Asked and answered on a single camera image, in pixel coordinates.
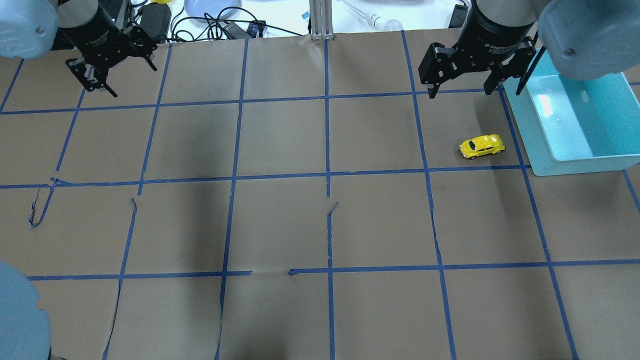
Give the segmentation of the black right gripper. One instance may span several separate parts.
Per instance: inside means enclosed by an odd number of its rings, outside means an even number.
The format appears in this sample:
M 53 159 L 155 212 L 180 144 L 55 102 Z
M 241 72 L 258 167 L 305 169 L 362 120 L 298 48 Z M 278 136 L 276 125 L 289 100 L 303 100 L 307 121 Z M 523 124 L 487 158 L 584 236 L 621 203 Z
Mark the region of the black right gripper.
M 420 62 L 419 80 L 427 87 L 429 98 L 433 100 L 442 84 L 464 73 L 490 69 L 483 84 L 486 95 L 492 95 L 509 78 L 523 77 L 537 54 L 528 37 L 533 24 L 503 25 L 489 19 L 479 7 L 471 7 L 457 43 L 452 48 L 430 44 Z

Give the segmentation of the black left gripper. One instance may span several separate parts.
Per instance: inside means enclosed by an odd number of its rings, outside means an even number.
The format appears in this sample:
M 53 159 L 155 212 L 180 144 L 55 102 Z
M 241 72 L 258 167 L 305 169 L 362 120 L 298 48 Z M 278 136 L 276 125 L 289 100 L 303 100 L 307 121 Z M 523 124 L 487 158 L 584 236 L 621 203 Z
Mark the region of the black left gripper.
M 66 66 L 86 91 L 105 89 L 114 98 L 118 94 L 107 83 L 110 68 L 128 57 L 144 59 L 154 72 L 158 70 L 151 59 L 157 45 L 138 26 L 127 20 L 126 28 L 116 26 L 107 13 L 94 13 L 78 26 L 60 27 L 66 38 L 80 50 L 83 58 L 66 60 Z

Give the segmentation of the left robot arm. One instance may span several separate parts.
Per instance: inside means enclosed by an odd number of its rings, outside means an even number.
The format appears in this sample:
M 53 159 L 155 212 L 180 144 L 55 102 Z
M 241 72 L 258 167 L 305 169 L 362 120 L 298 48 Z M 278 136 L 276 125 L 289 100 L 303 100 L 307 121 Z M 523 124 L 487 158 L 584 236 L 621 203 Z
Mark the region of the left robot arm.
M 51 51 L 61 33 L 80 51 L 67 59 L 68 70 L 86 91 L 105 89 L 111 68 L 135 57 L 150 68 L 157 45 L 134 20 L 121 28 L 98 0 L 3 0 L 0 3 L 0 54 L 7 59 L 32 60 Z

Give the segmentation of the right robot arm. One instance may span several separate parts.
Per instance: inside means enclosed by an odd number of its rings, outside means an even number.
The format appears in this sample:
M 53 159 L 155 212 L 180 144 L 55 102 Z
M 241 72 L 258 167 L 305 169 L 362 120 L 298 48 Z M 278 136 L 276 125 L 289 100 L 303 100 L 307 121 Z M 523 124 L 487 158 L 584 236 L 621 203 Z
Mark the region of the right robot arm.
M 445 82 L 487 71 L 485 94 L 510 78 L 521 93 L 542 55 L 572 80 L 621 73 L 639 64 L 639 14 L 637 0 L 473 0 L 457 42 L 430 44 L 419 80 L 434 98 Z

